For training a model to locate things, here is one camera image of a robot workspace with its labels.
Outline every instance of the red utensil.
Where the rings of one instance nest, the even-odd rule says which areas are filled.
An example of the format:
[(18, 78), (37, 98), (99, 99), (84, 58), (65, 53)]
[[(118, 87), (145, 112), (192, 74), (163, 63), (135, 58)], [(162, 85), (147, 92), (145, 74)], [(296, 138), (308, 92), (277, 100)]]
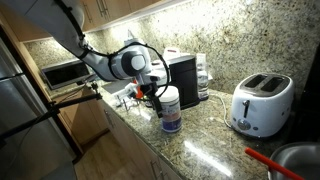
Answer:
[(256, 160), (262, 162), (263, 164), (269, 166), (269, 168), (274, 169), (281, 174), (285, 175), (288, 178), (291, 178), (293, 180), (303, 180), (303, 178), (294, 172), (290, 171), (289, 169), (279, 165), (278, 163), (272, 161), (271, 159), (267, 158), (266, 156), (258, 153), (257, 151), (251, 149), (251, 148), (246, 148), (244, 152), (251, 157), (255, 158)]

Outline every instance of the black device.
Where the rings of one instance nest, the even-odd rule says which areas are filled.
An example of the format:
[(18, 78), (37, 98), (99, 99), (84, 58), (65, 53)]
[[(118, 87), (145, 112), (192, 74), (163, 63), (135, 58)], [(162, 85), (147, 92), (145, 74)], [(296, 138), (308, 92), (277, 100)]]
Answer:
[(179, 90), (180, 107), (186, 109), (199, 104), (196, 57), (181, 56), (168, 61), (171, 82)]
[(288, 142), (320, 140), (320, 45), (317, 48), (309, 76), (297, 106)]

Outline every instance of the wall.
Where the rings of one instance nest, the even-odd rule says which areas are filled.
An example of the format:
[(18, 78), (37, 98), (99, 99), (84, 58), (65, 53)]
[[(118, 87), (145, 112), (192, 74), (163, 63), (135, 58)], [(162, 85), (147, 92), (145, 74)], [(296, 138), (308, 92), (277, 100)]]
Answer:
[[(176, 46), (182, 52), (206, 53), (213, 89), (232, 93), (245, 77), (274, 72), (292, 77), (300, 94), (320, 41), (320, 4), (316, 0), (195, 0), (92, 33), (90, 42), (102, 52), (116, 51), (128, 29), (160, 52)], [(42, 66), (43, 56), (50, 62), (68, 57), (52, 44), (49, 40), (26, 46)]]

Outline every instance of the microwave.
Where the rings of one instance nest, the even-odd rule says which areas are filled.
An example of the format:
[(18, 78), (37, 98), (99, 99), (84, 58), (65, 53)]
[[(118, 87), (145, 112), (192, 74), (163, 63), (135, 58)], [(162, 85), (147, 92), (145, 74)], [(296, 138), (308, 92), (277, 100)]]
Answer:
[(51, 90), (82, 82), (90, 75), (87, 65), (79, 59), (46, 66), (41, 73)]

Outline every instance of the upper cabinet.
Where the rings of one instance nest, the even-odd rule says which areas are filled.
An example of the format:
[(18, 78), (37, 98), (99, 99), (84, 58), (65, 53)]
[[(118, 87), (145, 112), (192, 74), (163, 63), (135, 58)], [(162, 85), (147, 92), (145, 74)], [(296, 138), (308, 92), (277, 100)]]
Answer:
[(128, 1), (130, 4), (130, 8), (133, 12), (155, 3), (154, 2), (155, 0), (128, 0)]
[(111, 20), (118, 19), (130, 14), (131, 8), (128, 0), (101, 0), (105, 2), (107, 11), (109, 12)]
[(3, 3), (0, 3), (0, 11), (19, 41), (30, 41), (51, 37), (49, 33), (12, 11)]
[[(79, 0), (85, 16), (83, 31), (90, 31), (160, 0)], [(0, 3), (0, 11), (21, 42), (51, 37), (46, 31)]]

